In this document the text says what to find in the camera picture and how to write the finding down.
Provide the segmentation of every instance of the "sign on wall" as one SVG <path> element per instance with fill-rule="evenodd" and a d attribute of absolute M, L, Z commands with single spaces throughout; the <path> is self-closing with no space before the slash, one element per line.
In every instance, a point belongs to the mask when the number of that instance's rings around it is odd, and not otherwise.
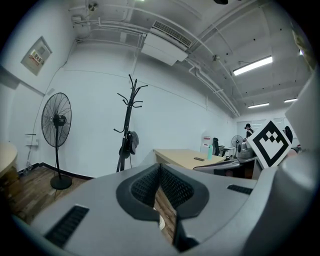
<path fill-rule="evenodd" d="M 23 57 L 21 63 L 34 75 L 38 75 L 52 51 L 41 36 Z"/>

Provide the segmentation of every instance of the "fan base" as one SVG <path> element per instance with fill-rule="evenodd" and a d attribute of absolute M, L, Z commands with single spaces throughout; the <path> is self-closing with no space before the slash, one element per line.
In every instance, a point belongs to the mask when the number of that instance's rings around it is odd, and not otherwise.
<path fill-rule="evenodd" d="M 59 176 L 55 176 L 50 180 L 50 184 L 56 190 L 65 190 L 72 185 L 72 179 L 64 175 L 61 175 L 61 179 Z"/>

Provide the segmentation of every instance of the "white wall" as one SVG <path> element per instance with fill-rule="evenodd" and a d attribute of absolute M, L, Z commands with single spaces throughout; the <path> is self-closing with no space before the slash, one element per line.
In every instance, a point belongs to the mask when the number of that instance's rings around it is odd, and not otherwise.
<path fill-rule="evenodd" d="M 246 123 L 249 123 L 252 125 L 252 123 L 254 123 L 255 121 L 261 121 L 261 120 L 267 120 L 267 119 L 279 119 L 278 121 L 281 122 L 280 129 L 284 129 L 285 126 L 289 126 L 292 131 L 292 134 L 293 134 L 292 146 L 295 147 L 299 145 L 300 142 L 295 134 L 295 131 L 285 116 L 285 113 L 289 109 L 290 105 L 291 103 L 288 103 L 288 107 L 286 108 L 280 108 L 280 109 L 271 110 L 271 111 L 261 111 L 258 108 L 257 108 L 258 110 L 253 108 L 252 114 L 245 114 L 235 118 L 235 121 L 237 123 L 237 133 L 242 137 L 244 136 L 246 132 L 244 129 Z"/>
<path fill-rule="evenodd" d="M 18 171 L 25 168 L 28 158 L 25 133 L 33 131 L 44 92 L 54 73 L 66 62 L 74 42 L 75 34 L 65 4 L 63 0 L 39 1 L 12 32 L 1 53 L 0 141 L 10 141 L 17 147 Z M 21 60 L 41 36 L 52 54 L 36 76 L 21 64 Z M 35 132 L 42 136 L 39 117 Z M 37 162 L 40 162 L 39 151 L 34 147 L 30 163 Z"/>
<path fill-rule="evenodd" d="M 90 177 L 116 171 L 122 134 L 113 128 L 122 130 L 126 114 L 117 93 L 130 96 L 128 74 L 133 62 L 134 52 L 128 47 L 82 44 L 56 74 L 51 86 L 55 93 L 68 96 L 72 108 L 70 133 L 59 149 L 61 169 Z M 149 163 L 154 148 L 199 151 L 205 130 L 211 130 L 222 144 L 230 144 L 234 121 L 210 98 L 207 110 L 209 90 L 188 70 L 141 53 L 133 78 L 138 79 L 137 86 L 149 86 L 136 97 L 143 107 L 131 114 L 129 128 L 139 136 L 132 166 Z M 41 161 L 54 166 L 54 149 L 42 137 L 40 143 Z"/>
<path fill-rule="evenodd" d="M 10 121 L 9 121 L 9 141 L 13 143 L 18 151 L 16 159 L 16 168 L 18 171 L 26 167 L 29 146 L 25 143 L 25 134 L 33 132 L 35 118 L 43 99 L 43 95 L 34 89 L 27 86 L 25 83 L 20 82 L 15 89 L 12 105 L 10 108 Z M 41 136 L 39 127 L 35 127 L 34 133 Z M 31 165 L 39 162 L 39 149 L 34 146 L 32 148 L 29 162 Z"/>
<path fill-rule="evenodd" d="M 0 67 L 0 142 L 9 141 L 11 107 L 19 80 Z"/>
<path fill-rule="evenodd" d="M 56 70 L 67 60 L 75 39 L 65 4 L 63 0 L 39 1 L 17 25 L 2 51 L 1 65 L 42 93 L 45 93 Z M 52 54 L 36 76 L 23 66 L 21 61 L 41 36 Z"/>

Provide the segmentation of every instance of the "wooden floor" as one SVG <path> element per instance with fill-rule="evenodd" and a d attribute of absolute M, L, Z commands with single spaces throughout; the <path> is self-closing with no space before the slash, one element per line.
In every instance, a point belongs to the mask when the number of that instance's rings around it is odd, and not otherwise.
<path fill-rule="evenodd" d="M 56 190 L 50 185 L 50 180 L 54 175 L 55 172 L 51 169 L 38 167 L 30 171 L 27 176 L 22 176 L 20 178 L 22 191 L 10 203 L 13 213 L 30 224 L 43 209 L 86 182 L 84 179 L 71 177 L 72 185 L 69 188 Z M 163 235 L 168 242 L 172 243 L 176 225 L 176 211 L 161 188 L 156 193 L 154 208 L 164 219 Z"/>

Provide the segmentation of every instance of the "round table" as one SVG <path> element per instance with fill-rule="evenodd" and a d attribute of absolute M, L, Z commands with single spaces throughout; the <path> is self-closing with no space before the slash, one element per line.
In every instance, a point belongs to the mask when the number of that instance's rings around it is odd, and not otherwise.
<path fill-rule="evenodd" d="M 0 178 L 14 165 L 17 154 L 17 148 L 12 143 L 0 143 Z"/>

